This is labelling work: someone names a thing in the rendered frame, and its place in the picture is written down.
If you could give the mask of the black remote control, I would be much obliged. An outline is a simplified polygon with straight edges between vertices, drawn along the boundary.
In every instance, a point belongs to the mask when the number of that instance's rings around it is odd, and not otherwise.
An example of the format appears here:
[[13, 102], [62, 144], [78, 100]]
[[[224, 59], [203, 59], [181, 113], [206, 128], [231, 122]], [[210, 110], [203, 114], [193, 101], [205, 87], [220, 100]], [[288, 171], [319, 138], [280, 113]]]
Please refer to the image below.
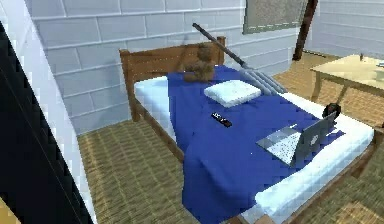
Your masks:
[[218, 114], [217, 112], [214, 112], [211, 114], [211, 117], [213, 119], [215, 119], [216, 121], [218, 121], [220, 124], [222, 124], [223, 126], [229, 128], [232, 126], [232, 123], [227, 120], [226, 118], [224, 118], [223, 116], [221, 116], [220, 114]]

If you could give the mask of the white pillow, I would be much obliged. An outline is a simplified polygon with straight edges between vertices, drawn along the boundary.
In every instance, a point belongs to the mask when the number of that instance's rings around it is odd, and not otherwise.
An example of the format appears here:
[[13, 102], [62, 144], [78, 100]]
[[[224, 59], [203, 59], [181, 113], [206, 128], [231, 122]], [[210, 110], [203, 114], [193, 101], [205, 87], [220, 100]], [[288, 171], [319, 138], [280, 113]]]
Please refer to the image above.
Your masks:
[[226, 108], [240, 105], [261, 95], [261, 90], [241, 80], [229, 80], [204, 89], [206, 97]]

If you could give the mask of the brown teddy bear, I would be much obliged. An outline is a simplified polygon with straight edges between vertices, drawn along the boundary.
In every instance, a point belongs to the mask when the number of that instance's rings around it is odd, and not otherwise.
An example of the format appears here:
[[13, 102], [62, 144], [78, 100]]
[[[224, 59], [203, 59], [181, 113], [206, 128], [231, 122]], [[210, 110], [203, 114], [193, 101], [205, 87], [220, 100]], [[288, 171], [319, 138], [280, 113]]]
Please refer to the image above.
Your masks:
[[214, 66], [212, 64], [211, 50], [206, 44], [199, 44], [197, 61], [184, 67], [185, 82], [208, 83], [213, 79]]

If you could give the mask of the wooden bed with white mattress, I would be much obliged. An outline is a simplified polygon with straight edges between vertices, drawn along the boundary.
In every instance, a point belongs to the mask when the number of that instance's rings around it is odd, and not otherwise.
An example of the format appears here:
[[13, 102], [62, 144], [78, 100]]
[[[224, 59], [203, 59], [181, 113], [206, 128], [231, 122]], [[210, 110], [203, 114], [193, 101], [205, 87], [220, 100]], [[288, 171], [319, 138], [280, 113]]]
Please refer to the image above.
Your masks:
[[[120, 53], [133, 119], [145, 118], [150, 122], [182, 164], [184, 152], [177, 146], [170, 120], [167, 75], [184, 75], [185, 65], [196, 60], [197, 50], [197, 45], [189, 44]], [[224, 56], [217, 47], [211, 51], [215, 74], [217, 66], [225, 66]], [[321, 105], [291, 93], [277, 95], [323, 119]], [[359, 174], [375, 150], [378, 131], [345, 115], [336, 118], [334, 127], [344, 135], [325, 146], [303, 169], [257, 193], [256, 204], [233, 217], [245, 224], [298, 224], [300, 213], [339, 180], [349, 173]]]

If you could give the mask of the blue blanket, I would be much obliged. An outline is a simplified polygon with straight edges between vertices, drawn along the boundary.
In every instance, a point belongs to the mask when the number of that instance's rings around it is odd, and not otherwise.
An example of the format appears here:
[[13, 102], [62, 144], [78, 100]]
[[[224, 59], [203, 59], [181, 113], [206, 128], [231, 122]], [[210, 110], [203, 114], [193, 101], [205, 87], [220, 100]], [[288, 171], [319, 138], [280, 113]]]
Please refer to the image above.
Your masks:
[[[170, 120], [177, 146], [184, 152], [182, 203], [201, 224], [219, 224], [256, 204], [257, 193], [303, 169], [325, 146], [344, 135], [333, 127], [319, 148], [290, 167], [257, 141], [289, 126], [297, 131], [319, 118], [280, 95], [260, 95], [230, 108], [204, 94], [229, 80], [245, 81], [226, 66], [217, 66], [212, 81], [188, 83], [182, 73], [167, 75]], [[211, 117], [217, 112], [227, 128]]]

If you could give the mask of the grey open laptop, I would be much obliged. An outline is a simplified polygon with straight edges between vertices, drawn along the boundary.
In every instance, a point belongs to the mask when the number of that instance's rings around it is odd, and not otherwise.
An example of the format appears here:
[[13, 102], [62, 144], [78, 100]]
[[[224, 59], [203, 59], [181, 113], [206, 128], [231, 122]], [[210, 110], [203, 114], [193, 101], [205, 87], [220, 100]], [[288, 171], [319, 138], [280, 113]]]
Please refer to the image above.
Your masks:
[[284, 127], [256, 142], [261, 148], [292, 167], [297, 160], [319, 148], [320, 142], [334, 127], [337, 112], [332, 112], [311, 126], [297, 131], [294, 126]]

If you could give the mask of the black round ball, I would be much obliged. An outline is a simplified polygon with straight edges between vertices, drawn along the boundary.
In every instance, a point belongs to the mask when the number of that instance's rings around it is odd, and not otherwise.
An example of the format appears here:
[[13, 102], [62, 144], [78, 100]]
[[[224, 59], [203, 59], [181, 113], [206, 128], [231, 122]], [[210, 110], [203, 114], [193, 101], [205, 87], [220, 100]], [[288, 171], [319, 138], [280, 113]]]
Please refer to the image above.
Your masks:
[[325, 118], [330, 114], [334, 114], [334, 119], [336, 119], [341, 113], [341, 106], [337, 103], [329, 103], [325, 106], [322, 117]]

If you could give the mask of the black door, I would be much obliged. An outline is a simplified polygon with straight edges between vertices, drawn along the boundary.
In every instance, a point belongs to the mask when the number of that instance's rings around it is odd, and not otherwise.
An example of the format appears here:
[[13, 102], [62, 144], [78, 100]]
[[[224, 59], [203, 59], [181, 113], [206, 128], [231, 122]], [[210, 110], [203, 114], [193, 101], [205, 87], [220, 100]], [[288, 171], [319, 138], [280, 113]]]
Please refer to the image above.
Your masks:
[[94, 224], [2, 23], [0, 199], [21, 224]]

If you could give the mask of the pale wooden table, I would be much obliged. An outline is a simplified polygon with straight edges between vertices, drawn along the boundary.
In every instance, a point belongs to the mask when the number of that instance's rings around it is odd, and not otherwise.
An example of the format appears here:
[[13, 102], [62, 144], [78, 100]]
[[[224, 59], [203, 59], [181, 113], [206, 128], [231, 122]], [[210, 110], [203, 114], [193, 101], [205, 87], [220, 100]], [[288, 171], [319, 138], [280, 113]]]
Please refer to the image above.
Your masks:
[[336, 100], [337, 104], [350, 88], [384, 98], [384, 67], [379, 67], [379, 62], [375, 58], [349, 55], [311, 68], [315, 73], [311, 101], [317, 101], [323, 80], [343, 86]]

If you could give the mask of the grey framed wall picture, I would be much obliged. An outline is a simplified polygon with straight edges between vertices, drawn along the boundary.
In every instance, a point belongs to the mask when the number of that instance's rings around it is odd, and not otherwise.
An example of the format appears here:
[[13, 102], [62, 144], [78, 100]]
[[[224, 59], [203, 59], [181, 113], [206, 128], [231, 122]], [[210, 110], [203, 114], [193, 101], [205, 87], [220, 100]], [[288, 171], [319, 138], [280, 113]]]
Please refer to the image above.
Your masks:
[[301, 26], [308, 0], [245, 0], [243, 34]]

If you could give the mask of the dark brown door frame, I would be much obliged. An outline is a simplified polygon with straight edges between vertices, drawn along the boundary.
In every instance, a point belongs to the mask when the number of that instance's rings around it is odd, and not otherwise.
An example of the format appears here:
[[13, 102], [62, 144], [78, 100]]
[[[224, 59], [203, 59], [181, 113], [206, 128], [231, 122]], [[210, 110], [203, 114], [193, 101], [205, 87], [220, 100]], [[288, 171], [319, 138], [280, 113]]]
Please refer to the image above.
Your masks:
[[302, 57], [305, 41], [309, 33], [309, 28], [311, 26], [317, 4], [318, 4], [318, 0], [307, 0], [304, 17], [303, 17], [298, 38], [296, 41], [295, 51], [292, 57], [294, 61], [299, 61]]

